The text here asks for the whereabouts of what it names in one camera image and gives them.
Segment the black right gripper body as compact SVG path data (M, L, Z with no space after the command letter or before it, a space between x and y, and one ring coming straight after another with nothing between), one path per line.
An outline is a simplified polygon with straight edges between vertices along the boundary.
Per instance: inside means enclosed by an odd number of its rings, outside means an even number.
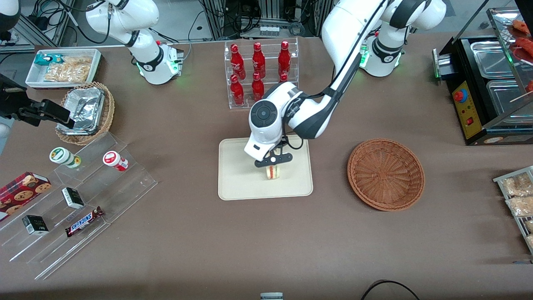
M3 74L0 78L0 116L15 121L41 122L42 117L32 106L36 101L29 99L26 88Z

